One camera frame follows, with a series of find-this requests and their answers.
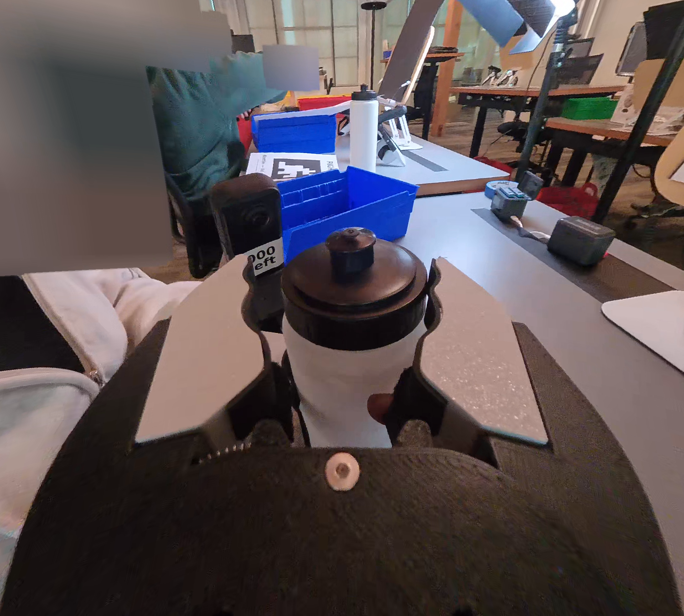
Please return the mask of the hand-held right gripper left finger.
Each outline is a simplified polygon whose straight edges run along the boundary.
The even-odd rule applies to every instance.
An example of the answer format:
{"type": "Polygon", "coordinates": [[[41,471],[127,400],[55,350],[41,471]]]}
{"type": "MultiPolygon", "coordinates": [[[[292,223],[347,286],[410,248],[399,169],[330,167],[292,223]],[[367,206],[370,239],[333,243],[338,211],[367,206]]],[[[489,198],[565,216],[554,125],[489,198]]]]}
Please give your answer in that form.
{"type": "Polygon", "coordinates": [[[138,444],[200,432],[230,450],[273,417],[269,347],[248,316],[252,264],[238,255],[180,303],[141,414],[138,444]]]}

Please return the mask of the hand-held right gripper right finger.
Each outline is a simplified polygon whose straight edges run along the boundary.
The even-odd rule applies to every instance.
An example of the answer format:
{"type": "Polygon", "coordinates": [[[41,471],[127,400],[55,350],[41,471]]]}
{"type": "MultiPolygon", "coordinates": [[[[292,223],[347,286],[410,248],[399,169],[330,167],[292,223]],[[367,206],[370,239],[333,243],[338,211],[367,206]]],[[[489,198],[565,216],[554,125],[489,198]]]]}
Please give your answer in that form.
{"type": "Polygon", "coordinates": [[[498,300],[447,259],[432,261],[434,321],[416,377],[437,398],[437,447],[474,453],[483,436],[545,447],[549,435],[514,324],[498,300]]]}

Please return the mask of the blue plastic bin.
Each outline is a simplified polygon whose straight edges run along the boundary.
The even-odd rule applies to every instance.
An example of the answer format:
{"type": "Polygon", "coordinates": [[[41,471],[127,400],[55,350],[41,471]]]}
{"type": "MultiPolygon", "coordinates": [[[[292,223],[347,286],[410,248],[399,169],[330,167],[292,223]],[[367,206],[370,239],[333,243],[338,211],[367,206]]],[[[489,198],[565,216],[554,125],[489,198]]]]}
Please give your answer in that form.
{"type": "Polygon", "coordinates": [[[330,170],[278,185],[285,263],[336,231],[360,227],[385,241],[406,235],[415,184],[357,167],[330,170]]]}

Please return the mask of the black bottle lid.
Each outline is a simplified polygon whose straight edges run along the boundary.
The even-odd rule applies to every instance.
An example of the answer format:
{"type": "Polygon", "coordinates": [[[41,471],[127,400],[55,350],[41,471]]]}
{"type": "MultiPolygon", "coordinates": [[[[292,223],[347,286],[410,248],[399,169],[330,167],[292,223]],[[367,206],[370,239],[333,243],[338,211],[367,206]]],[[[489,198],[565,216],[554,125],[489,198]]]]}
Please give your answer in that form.
{"type": "Polygon", "coordinates": [[[423,262],[406,248],[367,228],[338,230],[285,266],[284,318],[320,347],[378,349],[418,327],[428,279],[423,262]]]}

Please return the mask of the white plastic bottle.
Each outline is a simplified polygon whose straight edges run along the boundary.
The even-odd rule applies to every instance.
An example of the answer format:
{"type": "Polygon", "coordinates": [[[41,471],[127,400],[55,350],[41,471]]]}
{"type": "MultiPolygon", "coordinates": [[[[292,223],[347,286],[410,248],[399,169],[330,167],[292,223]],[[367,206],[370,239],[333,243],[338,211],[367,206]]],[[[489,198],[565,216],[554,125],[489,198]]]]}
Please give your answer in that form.
{"type": "Polygon", "coordinates": [[[372,395],[393,393],[425,332],[421,321],[398,342],[345,351],[315,345],[284,319],[286,352],[313,448],[391,447],[387,428],[371,417],[367,401],[372,395]]]}

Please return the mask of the person's left forearm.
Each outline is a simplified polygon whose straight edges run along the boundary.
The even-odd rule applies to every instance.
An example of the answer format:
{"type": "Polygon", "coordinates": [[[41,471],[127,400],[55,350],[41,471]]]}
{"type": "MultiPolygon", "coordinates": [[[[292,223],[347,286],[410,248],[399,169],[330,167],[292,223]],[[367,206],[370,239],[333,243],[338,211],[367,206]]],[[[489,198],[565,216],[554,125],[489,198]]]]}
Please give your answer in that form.
{"type": "Polygon", "coordinates": [[[123,324],[132,351],[161,320],[172,316],[176,308],[199,286],[199,281],[167,284],[137,268],[102,270],[100,286],[123,324]]]}

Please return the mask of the white bottle with black cap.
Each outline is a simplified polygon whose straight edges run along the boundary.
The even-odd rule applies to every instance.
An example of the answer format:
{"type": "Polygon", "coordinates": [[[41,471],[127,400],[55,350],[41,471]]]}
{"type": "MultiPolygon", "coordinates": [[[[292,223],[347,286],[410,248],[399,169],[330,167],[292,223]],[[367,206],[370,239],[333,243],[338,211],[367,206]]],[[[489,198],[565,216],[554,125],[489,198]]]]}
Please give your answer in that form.
{"type": "Polygon", "coordinates": [[[349,163],[375,172],[378,142],[378,95],[366,83],[352,93],[349,105],[349,163]]]}

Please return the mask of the black office chair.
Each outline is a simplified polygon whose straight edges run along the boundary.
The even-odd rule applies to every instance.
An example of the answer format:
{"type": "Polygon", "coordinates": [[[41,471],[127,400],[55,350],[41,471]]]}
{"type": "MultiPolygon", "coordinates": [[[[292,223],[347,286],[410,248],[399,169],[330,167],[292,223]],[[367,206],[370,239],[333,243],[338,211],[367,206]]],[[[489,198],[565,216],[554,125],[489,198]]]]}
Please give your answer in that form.
{"type": "Polygon", "coordinates": [[[188,199],[171,174],[164,177],[172,235],[185,246],[192,277],[203,279],[218,269],[223,255],[209,198],[188,199]]]}

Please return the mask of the black white marker sheet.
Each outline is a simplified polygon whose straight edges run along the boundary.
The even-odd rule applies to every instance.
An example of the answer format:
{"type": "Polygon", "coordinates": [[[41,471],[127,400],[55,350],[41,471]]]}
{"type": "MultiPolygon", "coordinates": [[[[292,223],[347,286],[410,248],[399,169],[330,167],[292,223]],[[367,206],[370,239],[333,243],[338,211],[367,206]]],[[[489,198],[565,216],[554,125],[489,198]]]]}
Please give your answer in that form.
{"type": "Polygon", "coordinates": [[[262,174],[280,183],[332,170],[338,170],[338,161],[334,154],[253,152],[245,173],[262,174]]]}

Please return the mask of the stacked small blue bins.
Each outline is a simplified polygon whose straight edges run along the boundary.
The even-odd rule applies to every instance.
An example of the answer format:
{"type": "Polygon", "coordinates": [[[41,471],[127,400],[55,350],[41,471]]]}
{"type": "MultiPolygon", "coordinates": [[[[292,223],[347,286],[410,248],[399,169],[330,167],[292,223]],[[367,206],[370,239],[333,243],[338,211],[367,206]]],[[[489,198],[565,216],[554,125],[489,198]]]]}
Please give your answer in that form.
{"type": "Polygon", "coordinates": [[[300,111],[252,117],[252,136],[259,152],[334,154],[337,139],[335,115],[305,115],[300,111]]]}

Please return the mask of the red plastic bin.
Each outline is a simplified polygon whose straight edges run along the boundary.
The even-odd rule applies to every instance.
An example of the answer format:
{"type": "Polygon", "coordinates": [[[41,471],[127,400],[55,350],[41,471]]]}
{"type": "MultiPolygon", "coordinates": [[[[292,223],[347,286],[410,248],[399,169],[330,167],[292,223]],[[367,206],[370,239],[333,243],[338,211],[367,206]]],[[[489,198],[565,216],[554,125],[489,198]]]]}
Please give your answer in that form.
{"type": "Polygon", "coordinates": [[[340,114],[348,110],[351,99],[351,94],[303,96],[297,99],[297,107],[300,111],[334,109],[340,114]]]}

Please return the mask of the grey charging case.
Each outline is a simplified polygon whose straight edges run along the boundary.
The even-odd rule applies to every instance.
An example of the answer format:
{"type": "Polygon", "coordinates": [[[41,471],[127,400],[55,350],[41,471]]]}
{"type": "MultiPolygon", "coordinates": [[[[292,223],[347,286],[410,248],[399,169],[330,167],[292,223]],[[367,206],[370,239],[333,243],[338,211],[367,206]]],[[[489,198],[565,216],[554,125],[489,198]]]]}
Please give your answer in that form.
{"type": "Polygon", "coordinates": [[[546,246],[576,265],[592,267],[603,260],[615,237],[615,230],[609,227],[572,216],[558,220],[546,246]]]}

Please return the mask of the small blue grey device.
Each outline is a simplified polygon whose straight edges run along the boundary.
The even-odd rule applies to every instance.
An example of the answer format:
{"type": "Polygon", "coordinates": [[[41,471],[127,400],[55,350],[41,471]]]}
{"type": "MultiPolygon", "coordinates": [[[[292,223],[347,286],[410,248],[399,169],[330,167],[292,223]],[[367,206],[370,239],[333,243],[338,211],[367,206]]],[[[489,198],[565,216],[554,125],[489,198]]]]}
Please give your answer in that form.
{"type": "Polygon", "coordinates": [[[532,199],[517,188],[498,189],[491,200],[491,212],[499,220],[507,222],[512,218],[522,218],[532,199]]]}

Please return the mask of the white plastic stand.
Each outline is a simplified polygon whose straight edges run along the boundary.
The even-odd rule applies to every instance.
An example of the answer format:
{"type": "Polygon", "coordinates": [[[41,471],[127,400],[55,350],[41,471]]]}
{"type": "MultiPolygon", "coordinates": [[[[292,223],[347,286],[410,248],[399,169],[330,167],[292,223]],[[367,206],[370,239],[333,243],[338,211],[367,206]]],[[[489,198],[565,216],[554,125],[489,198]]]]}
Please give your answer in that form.
{"type": "Polygon", "coordinates": [[[405,167],[406,153],[422,148],[412,139],[406,114],[406,106],[398,105],[394,100],[380,99],[377,166],[405,167]]]}

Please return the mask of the person's black top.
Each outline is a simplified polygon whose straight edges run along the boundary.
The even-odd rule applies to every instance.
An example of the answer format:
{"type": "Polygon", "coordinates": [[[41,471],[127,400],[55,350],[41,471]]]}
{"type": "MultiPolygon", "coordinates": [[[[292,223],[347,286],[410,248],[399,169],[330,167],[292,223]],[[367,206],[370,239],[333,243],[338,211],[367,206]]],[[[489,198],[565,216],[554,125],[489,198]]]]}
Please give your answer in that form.
{"type": "Polygon", "coordinates": [[[81,361],[18,276],[1,277],[1,371],[54,368],[82,373],[81,361]]]}

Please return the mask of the red mesh basket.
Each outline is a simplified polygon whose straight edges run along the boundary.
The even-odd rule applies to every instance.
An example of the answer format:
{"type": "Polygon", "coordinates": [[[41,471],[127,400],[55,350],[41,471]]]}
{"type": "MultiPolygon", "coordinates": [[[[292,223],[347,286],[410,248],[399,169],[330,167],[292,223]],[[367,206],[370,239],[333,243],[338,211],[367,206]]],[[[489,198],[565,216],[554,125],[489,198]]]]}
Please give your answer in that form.
{"type": "Polygon", "coordinates": [[[598,205],[599,190],[593,183],[585,183],[581,187],[545,187],[536,200],[567,216],[590,219],[598,205]]]}

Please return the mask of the person's white hoodie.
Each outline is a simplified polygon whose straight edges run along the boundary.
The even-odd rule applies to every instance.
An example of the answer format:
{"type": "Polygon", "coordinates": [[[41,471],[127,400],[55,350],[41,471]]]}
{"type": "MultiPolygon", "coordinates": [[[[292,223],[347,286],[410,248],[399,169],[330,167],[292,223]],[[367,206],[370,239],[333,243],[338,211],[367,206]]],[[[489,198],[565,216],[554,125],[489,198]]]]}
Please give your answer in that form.
{"type": "Polygon", "coordinates": [[[126,332],[100,286],[101,271],[18,276],[84,371],[1,372],[1,584],[42,480],[101,390],[87,372],[98,369],[107,382],[127,355],[126,332]]]}

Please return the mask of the black round standing table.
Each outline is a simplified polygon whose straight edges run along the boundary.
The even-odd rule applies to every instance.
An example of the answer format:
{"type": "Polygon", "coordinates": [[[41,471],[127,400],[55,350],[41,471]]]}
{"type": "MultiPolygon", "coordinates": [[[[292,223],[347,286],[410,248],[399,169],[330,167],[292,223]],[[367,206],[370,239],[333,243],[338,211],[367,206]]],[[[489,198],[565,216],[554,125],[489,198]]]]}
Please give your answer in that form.
{"type": "Polygon", "coordinates": [[[369,87],[374,90],[374,70],[375,70],[375,30],[376,30],[376,16],[377,13],[385,9],[387,3],[382,0],[371,0],[366,1],[361,4],[361,10],[369,13],[371,18],[371,31],[370,31],[370,72],[369,72],[369,87]]]}

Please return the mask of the wooden support column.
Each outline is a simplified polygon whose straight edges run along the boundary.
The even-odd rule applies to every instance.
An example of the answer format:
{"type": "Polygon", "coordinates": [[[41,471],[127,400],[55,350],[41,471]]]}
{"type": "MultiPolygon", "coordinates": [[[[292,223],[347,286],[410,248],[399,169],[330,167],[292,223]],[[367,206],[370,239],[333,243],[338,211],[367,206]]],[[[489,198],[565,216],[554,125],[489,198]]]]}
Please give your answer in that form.
{"type": "MultiPolygon", "coordinates": [[[[459,1],[448,1],[445,32],[442,41],[442,45],[444,47],[451,47],[452,50],[457,51],[462,23],[462,13],[463,6],[459,1]]],[[[434,99],[434,110],[432,112],[432,123],[430,127],[430,134],[432,137],[441,137],[443,133],[449,109],[449,96],[455,63],[456,60],[452,59],[443,62],[439,67],[437,89],[434,99]]]]}

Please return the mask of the grey slanted panel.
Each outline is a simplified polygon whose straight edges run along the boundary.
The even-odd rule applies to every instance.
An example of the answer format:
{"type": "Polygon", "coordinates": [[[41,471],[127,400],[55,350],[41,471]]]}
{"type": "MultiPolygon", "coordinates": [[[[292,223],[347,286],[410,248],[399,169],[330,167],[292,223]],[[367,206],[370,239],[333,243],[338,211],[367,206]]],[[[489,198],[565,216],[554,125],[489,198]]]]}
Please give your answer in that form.
{"type": "Polygon", "coordinates": [[[425,39],[444,0],[415,0],[393,49],[378,95],[401,99],[399,90],[408,81],[423,51],[425,39]]]}

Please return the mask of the black light stand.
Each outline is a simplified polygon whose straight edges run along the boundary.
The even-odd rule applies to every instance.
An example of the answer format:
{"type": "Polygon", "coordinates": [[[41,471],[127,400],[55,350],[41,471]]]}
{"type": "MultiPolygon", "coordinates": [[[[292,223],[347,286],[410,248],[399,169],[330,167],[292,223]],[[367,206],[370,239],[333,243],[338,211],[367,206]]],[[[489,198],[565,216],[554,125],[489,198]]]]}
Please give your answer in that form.
{"type": "Polygon", "coordinates": [[[575,7],[570,13],[562,16],[557,24],[555,36],[553,39],[553,47],[549,54],[549,59],[546,64],[543,82],[537,96],[537,103],[530,117],[525,143],[523,150],[517,164],[517,173],[515,181],[520,183],[526,172],[529,170],[529,165],[534,150],[535,142],[543,125],[544,112],[549,99],[549,92],[557,87],[556,79],[558,78],[558,71],[562,66],[569,42],[569,30],[577,24],[578,8],[575,7]]]}

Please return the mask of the wooden office table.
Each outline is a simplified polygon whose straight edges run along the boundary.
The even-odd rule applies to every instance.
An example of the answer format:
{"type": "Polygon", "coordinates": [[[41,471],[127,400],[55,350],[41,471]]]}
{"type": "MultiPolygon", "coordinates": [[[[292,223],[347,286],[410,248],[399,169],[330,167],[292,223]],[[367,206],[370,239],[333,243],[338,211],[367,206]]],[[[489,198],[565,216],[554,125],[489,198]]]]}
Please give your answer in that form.
{"type": "MultiPolygon", "coordinates": [[[[613,85],[566,85],[551,89],[548,93],[551,111],[558,113],[562,110],[566,99],[585,99],[605,97],[619,93],[625,89],[625,84],[613,85]]],[[[469,156],[475,158],[480,154],[486,116],[490,109],[499,111],[513,111],[517,116],[522,113],[532,113],[535,109],[541,89],[535,87],[485,87],[481,85],[471,87],[451,88],[450,93],[457,96],[457,103],[464,108],[477,108],[478,113],[471,139],[469,156]]]]}
{"type": "Polygon", "coordinates": [[[544,131],[549,134],[551,142],[546,165],[552,175],[556,173],[564,150],[571,150],[565,173],[557,181],[566,187],[575,185],[588,155],[620,159],[631,134],[631,129],[611,120],[572,120],[561,117],[548,119],[544,131]]]}

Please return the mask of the instruction sheet on stand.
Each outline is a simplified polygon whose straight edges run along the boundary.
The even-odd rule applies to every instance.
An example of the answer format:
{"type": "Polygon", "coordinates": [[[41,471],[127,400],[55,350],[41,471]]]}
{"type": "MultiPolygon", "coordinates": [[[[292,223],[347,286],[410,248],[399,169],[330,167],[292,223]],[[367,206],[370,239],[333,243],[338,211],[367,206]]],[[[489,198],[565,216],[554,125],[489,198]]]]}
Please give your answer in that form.
{"type": "Polygon", "coordinates": [[[669,143],[657,161],[654,184],[665,199],[683,205],[683,130],[669,143]]]}

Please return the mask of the green plastic bin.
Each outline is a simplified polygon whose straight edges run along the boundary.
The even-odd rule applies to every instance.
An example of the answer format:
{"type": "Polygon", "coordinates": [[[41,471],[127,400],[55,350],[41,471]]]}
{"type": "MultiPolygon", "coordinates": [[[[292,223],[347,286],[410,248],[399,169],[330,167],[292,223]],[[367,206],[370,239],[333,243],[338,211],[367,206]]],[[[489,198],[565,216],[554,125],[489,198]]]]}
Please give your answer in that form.
{"type": "Polygon", "coordinates": [[[561,116],[570,120],[610,120],[618,100],[610,96],[566,99],[561,116]]]}

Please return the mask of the black slanted pole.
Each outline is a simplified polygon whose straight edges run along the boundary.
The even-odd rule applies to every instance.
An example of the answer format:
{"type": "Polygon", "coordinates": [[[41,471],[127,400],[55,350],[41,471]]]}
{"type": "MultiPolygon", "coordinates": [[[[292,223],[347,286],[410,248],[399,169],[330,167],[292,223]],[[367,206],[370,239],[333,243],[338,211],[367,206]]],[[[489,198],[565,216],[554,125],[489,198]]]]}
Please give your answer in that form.
{"type": "Polygon", "coordinates": [[[623,153],[618,159],[605,186],[592,217],[594,223],[602,224],[607,217],[611,204],[617,196],[629,168],[633,161],[636,160],[637,151],[640,149],[642,142],[645,141],[645,136],[653,122],[654,116],[658,112],[670,85],[674,81],[682,61],[683,40],[677,38],[673,40],[668,55],[664,59],[663,65],[639,112],[639,116],[628,137],[623,153]]]}

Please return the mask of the light brown board panel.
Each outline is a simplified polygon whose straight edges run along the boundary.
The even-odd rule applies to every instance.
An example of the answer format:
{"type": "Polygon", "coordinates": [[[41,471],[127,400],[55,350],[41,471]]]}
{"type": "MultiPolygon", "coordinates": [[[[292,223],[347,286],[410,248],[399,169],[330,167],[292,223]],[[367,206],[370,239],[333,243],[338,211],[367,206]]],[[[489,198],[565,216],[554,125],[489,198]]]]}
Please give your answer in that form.
{"type": "MultiPolygon", "coordinates": [[[[647,59],[637,66],[633,79],[633,104],[637,111],[643,108],[663,63],[664,59],[647,59]]],[[[683,63],[662,100],[662,106],[683,108],[683,63]]]]}

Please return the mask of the grey monitor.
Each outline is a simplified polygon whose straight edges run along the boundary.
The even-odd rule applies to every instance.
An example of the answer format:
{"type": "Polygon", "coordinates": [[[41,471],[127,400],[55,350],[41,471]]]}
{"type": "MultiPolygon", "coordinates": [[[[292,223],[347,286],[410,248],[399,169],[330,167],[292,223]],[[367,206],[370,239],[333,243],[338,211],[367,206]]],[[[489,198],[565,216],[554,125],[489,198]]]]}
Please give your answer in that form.
{"type": "Polygon", "coordinates": [[[637,66],[647,57],[647,38],[644,21],[636,22],[629,31],[624,48],[618,59],[615,74],[619,77],[633,77],[637,66]]]}

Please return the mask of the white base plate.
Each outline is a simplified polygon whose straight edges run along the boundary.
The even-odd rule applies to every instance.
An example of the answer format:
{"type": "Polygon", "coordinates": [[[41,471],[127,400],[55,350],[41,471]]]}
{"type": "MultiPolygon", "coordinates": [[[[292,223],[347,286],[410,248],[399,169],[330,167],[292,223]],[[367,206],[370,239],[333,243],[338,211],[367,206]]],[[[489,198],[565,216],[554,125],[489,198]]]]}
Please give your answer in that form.
{"type": "Polygon", "coordinates": [[[682,291],[605,302],[601,311],[615,326],[683,372],[682,291]]]}

